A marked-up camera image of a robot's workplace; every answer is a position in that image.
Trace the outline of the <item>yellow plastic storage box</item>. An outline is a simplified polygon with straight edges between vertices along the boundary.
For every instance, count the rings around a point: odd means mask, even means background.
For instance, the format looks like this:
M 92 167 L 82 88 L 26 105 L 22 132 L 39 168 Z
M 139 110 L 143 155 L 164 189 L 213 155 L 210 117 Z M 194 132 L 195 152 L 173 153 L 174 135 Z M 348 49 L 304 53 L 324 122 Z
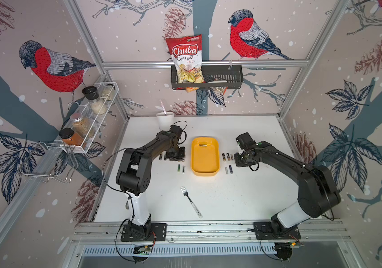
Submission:
M 215 176 L 220 168 L 218 141 L 213 137 L 196 137 L 192 142 L 192 171 L 196 176 Z

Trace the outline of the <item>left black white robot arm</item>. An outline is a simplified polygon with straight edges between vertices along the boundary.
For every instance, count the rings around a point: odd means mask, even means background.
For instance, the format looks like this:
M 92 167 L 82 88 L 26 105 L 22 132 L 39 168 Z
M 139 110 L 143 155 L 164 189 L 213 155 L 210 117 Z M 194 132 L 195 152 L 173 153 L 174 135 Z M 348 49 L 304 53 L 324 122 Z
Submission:
M 151 214 L 144 195 L 151 181 L 152 162 L 162 153 L 166 153 L 169 161 L 183 161 L 185 147 L 180 142 L 183 133 L 181 127 L 172 125 L 168 131 L 156 134 L 146 145 L 127 148 L 123 153 L 116 183 L 120 191 L 128 195 L 127 203 L 132 214 L 124 231 L 129 232 L 133 240 L 146 240 L 153 235 Z

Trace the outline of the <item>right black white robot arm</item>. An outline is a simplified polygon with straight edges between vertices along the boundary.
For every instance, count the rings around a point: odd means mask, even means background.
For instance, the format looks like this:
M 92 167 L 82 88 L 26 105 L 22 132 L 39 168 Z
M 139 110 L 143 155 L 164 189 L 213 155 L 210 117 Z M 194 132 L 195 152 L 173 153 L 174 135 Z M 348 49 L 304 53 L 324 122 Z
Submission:
M 287 239 L 300 223 L 320 217 L 340 204 L 341 197 L 330 170 L 325 166 L 306 164 L 276 149 L 272 144 L 255 142 L 249 133 L 236 137 L 241 153 L 234 154 L 238 168 L 267 164 L 289 177 L 298 186 L 295 203 L 272 216 L 270 222 L 254 223 L 254 231 L 267 239 Z

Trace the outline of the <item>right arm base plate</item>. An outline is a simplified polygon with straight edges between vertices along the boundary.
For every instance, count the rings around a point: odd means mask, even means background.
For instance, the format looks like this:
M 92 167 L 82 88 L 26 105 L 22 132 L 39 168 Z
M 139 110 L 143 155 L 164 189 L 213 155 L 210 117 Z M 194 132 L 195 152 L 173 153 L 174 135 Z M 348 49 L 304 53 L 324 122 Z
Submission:
M 257 240 L 300 240 L 301 234 L 297 226 L 283 227 L 277 222 L 254 222 L 252 231 Z

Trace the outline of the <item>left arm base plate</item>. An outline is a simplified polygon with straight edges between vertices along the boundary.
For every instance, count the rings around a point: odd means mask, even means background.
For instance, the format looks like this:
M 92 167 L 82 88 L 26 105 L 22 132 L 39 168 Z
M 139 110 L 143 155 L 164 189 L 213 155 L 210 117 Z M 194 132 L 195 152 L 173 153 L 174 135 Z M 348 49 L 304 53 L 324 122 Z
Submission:
M 166 223 L 152 223 L 150 227 L 144 226 L 144 229 L 140 229 L 140 226 L 129 223 L 120 231 L 121 242 L 144 242 L 144 241 L 165 241 L 166 240 Z

